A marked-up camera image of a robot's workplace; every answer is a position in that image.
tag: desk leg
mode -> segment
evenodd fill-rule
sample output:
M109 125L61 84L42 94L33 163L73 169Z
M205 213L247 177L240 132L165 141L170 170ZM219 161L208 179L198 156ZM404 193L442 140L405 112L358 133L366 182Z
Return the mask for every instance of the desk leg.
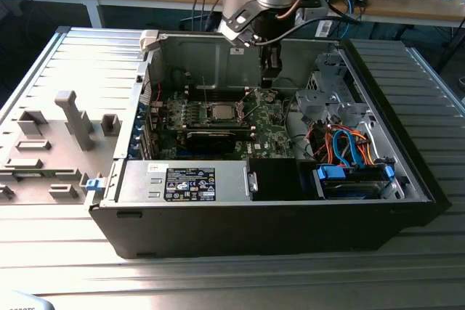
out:
M93 28L104 28L105 21L103 20L102 9L100 8L97 0L87 1L87 13L89 14L90 23Z

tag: blue cable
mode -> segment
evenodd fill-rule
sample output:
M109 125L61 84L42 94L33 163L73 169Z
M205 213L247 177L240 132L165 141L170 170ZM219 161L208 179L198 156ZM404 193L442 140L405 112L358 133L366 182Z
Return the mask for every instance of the blue cable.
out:
M346 166L346 167L350 167L350 163L349 161L345 160L340 154L339 154L339 149L337 147L337 140L338 138L342 135L342 134L346 134L347 135L347 139L349 140L349 144L350 144L350 152L352 153L352 159L354 159L354 163L355 165L359 165L361 168L364 168L365 167L365 164L363 163L361 157L358 155L357 153L357 148L355 146L355 140L354 140L354 137L350 134L350 132L346 131L346 130L339 130L337 131L335 134L334 134L334 138L333 138L333 149L334 149L334 155L340 159L340 161Z
M352 5L352 2L350 0L347 0L347 2L349 3L349 11L350 11L350 14L353 14L354 13L354 7ZM341 38L343 38L346 34L347 34L347 31L349 30L349 24L347 23L346 25L346 29L344 30L344 32L342 33L341 35Z

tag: wire bundle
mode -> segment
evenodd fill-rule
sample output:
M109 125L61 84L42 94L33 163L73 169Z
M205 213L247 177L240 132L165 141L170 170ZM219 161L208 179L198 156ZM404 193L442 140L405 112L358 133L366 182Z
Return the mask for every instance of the wire bundle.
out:
M306 141L309 142L307 147L309 147L312 142L318 145L323 142L323 145L313 152L313 157L318 162L350 167L351 164L347 158L348 155L351 155L356 165L366 166L375 164L371 157L371 141L359 131L352 130L343 125L328 124L324 130L323 139L318 139L318 135L316 134L318 128L319 126L314 124L306 135ZM337 145L339 138L345 138L347 140L346 148L342 154L339 153Z

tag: blue object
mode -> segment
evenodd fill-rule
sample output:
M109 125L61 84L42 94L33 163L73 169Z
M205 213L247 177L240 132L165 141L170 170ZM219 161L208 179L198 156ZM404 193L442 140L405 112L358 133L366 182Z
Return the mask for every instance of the blue object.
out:
M89 179L86 183L86 190L102 192L105 190L105 178Z
M140 113L145 113L147 111L147 105L145 105L142 102L139 102L139 104L137 105L137 109Z
M352 159L354 159L355 165L359 165L359 167L364 168L365 164L362 161L362 158L358 155L357 148L355 146L355 140L354 137L350 134L350 132L346 130L339 130L334 134L333 138L333 148L334 148L334 155L340 159L340 161L346 166L350 167L350 164L347 160L345 160L340 154L339 154L339 148L337 146L337 140L342 134L346 134L349 144L350 144L350 152L352 153Z
M347 3L349 4L350 14L353 14L354 13L354 7L352 5L352 2L350 0L347 0ZM347 23L346 29L344 29L344 32L342 33L341 38L344 38L344 36L347 34L347 31L349 30L349 26L350 26L350 24Z
M392 180L395 177L394 169L391 166L386 166L384 170L386 171L386 174L389 177L389 179Z
M346 179L344 169L339 166L321 166L317 173L319 179Z
M132 129L132 134L135 136L140 136L142 133L142 127L134 126Z

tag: blue latch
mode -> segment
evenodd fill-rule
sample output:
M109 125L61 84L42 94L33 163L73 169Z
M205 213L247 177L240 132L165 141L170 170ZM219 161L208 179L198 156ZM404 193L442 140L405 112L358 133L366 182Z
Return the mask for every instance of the blue latch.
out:
M101 192L105 190L105 182L105 178L89 179L86 183L86 190L94 190L96 192Z
M394 169L391 166L386 166L384 170L386 171L386 174L389 177L389 179L393 179L395 177Z
M339 166L321 166L317 173L319 179L346 179L344 169Z

